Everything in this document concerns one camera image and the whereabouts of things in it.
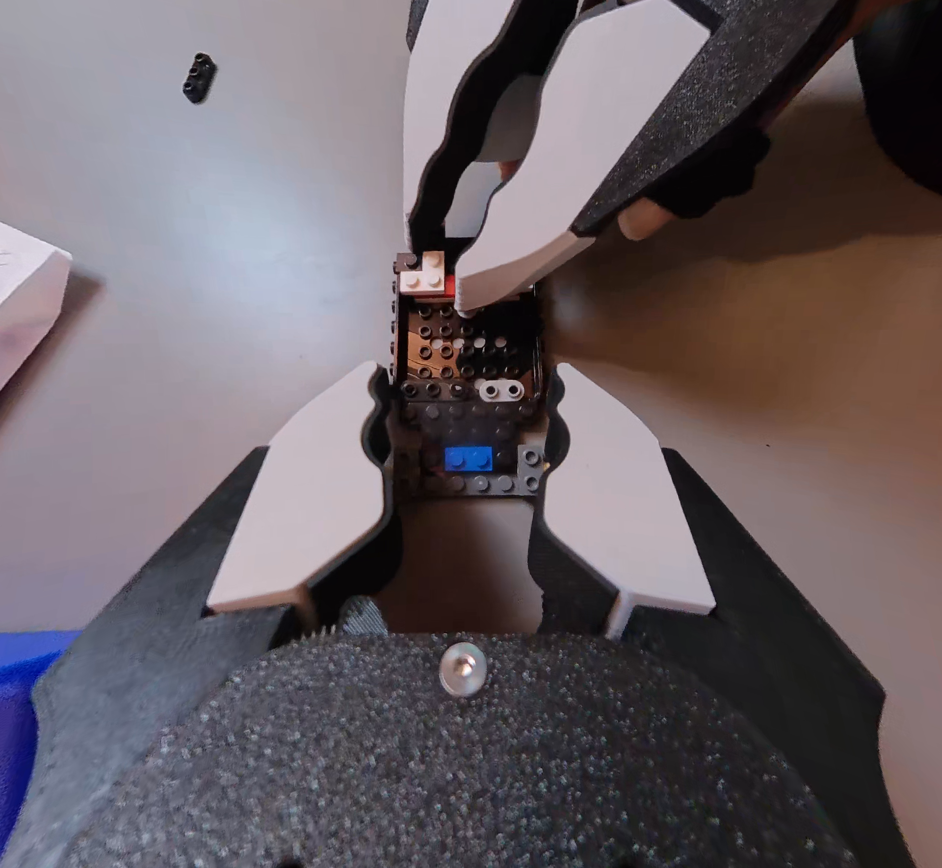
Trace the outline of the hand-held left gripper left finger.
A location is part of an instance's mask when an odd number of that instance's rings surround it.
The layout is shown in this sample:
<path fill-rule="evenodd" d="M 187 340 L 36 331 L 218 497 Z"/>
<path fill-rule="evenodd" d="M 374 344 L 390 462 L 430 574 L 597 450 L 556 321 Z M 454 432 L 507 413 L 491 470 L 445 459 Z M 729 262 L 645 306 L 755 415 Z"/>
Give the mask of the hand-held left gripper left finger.
<path fill-rule="evenodd" d="M 214 614 L 289 605 L 317 618 L 311 585 L 392 514 L 387 371 L 366 361 L 271 439 L 206 600 Z"/>

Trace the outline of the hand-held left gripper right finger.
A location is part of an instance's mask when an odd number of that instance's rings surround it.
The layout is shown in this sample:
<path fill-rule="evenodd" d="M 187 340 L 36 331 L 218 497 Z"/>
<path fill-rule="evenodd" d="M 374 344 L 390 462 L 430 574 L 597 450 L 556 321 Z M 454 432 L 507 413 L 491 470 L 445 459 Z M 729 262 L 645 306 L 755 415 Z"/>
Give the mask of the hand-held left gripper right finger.
<path fill-rule="evenodd" d="M 548 470 L 535 522 L 613 598 L 618 640 L 637 607 L 709 615 L 716 600 L 660 443 L 572 364 L 552 373 Z"/>

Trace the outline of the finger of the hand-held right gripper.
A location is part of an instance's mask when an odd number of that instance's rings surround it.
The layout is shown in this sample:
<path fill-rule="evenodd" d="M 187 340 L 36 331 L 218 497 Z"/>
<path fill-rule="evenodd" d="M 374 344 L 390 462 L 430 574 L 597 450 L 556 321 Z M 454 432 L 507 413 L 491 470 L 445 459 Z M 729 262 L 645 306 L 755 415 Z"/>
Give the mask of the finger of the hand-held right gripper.
<path fill-rule="evenodd" d="M 403 118 L 411 252 L 437 248 L 466 168 L 525 155 L 535 92 L 578 0 L 416 0 Z"/>
<path fill-rule="evenodd" d="M 529 287 L 594 242 L 575 221 L 710 36 L 671 0 L 600 7 L 567 32 L 515 174 L 457 262 L 457 309 Z"/>

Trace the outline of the black lego car chassis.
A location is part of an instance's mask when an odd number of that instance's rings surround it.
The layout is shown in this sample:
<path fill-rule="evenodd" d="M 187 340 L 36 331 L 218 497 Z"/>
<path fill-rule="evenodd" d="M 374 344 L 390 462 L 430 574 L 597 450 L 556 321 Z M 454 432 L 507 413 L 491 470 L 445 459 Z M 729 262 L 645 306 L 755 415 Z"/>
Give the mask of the black lego car chassis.
<path fill-rule="evenodd" d="M 394 498 L 535 497 L 548 467 L 538 291 L 461 312 L 454 260 L 442 250 L 394 260 Z"/>

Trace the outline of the blue plastic bin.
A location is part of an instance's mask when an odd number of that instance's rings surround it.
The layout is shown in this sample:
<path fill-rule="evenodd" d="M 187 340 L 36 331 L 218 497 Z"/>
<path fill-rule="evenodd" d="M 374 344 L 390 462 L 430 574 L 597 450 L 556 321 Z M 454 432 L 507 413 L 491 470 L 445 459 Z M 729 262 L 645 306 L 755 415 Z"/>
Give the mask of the blue plastic bin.
<path fill-rule="evenodd" d="M 32 690 L 80 631 L 1 634 L 1 849 L 6 848 L 26 798 L 39 725 Z"/>

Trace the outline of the small black lego piece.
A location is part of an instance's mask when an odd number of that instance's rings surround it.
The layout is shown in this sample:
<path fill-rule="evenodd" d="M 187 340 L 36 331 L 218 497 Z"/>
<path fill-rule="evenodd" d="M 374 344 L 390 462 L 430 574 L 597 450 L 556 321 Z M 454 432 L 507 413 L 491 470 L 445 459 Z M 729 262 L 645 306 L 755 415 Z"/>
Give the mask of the small black lego piece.
<path fill-rule="evenodd" d="M 198 52 L 182 84 L 185 98 L 195 105 L 202 104 L 208 96 L 217 70 L 217 63 L 208 54 Z"/>

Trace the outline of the person's right hand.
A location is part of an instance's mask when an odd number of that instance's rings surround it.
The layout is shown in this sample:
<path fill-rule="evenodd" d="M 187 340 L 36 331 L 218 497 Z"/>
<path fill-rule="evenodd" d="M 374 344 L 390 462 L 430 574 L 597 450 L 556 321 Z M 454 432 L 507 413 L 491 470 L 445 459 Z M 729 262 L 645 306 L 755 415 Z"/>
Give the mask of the person's right hand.
<path fill-rule="evenodd" d="M 639 198 L 619 212 L 617 225 L 629 240 L 641 241 L 671 223 L 677 215 L 649 198 Z"/>

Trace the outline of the white printed paper bag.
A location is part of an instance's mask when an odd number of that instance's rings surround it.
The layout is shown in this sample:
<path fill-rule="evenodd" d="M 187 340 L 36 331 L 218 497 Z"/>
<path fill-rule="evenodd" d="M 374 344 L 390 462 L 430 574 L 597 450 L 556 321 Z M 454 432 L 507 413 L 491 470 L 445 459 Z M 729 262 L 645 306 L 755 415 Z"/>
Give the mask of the white printed paper bag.
<path fill-rule="evenodd" d="M 1 225 L 1 387 L 57 321 L 73 265 L 70 253 Z"/>

